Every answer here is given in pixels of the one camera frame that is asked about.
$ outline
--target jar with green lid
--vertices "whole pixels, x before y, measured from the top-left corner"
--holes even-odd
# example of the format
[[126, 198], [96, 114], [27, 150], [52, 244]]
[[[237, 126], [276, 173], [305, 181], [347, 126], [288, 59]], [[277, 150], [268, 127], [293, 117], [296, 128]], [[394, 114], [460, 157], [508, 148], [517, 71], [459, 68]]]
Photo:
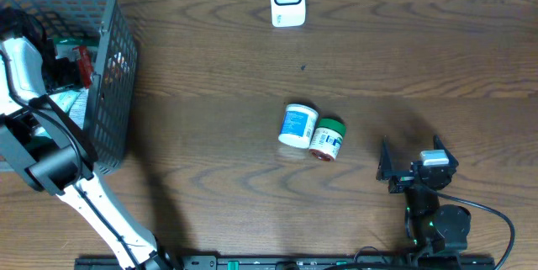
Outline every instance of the jar with green lid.
[[321, 119], [309, 151], [322, 161], [334, 161], [344, 140], [345, 126], [334, 119]]

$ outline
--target white jar with blue label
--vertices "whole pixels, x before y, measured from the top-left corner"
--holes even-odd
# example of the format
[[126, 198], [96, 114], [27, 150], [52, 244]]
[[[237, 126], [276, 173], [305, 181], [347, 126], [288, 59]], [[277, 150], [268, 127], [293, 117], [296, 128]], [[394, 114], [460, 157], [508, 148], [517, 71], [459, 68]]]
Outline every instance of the white jar with blue label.
[[278, 140], [292, 147], [307, 149], [318, 120], [318, 113], [301, 104], [289, 104]]

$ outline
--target basket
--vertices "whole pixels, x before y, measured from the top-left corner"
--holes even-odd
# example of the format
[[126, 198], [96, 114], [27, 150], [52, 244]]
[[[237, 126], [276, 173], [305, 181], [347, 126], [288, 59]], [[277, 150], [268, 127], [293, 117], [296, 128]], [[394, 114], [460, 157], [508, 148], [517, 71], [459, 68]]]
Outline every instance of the basket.
[[34, 15], [51, 38], [99, 41], [83, 131], [95, 146], [103, 174], [124, 157], [138, 52], [117, 0], [0, 0]]

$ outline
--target wooden table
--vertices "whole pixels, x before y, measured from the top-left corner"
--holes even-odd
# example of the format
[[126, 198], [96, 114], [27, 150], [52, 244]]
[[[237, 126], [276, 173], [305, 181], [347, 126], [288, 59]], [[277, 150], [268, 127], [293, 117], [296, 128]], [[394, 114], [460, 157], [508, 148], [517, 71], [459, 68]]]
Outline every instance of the wooden table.
[[[445, 192], [505, 212], [505, 268], [535, 269], [538, 0], [307, 1], [305, 25], [275, 29], [269, 0], [120, 0], [140, 70], [107, 181], [129, 211], [178, 251], [408, 246], [404, 196], [375, 180], [381, 139], [406, 167], [437, 133], [461, 164]], [[336, 162], [278, 143], [295, 101], [347, 123]], [[110, 255], [70, 207], [0, 179], [1, 269]], [[508, 227], [470, 210], [468, 252], [498, 260]]]

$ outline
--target black base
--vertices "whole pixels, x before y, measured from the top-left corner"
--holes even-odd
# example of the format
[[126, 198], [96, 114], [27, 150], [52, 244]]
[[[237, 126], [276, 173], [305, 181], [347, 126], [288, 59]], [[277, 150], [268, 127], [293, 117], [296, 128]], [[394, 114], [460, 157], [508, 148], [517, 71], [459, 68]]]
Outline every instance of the black base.
[[[408, 265], [405, 257], [384, 256], [389, 264]], [[188, 256], [181, 257], [184, 269], [180, 270], [324, 270], [327, 267], [353, 263], [352, 257], [214, 257]], [[381, 256], [364, 255], [358, 262], [383, 263]], [[492, 257], [461, 257], [462, 267], [456, 261], [440, 259], [420, 263], [423, 267], [437, 269], [491, 270], [494, 268]], [[121, 270], [114, 258], [75, 260], [75, 270]]]

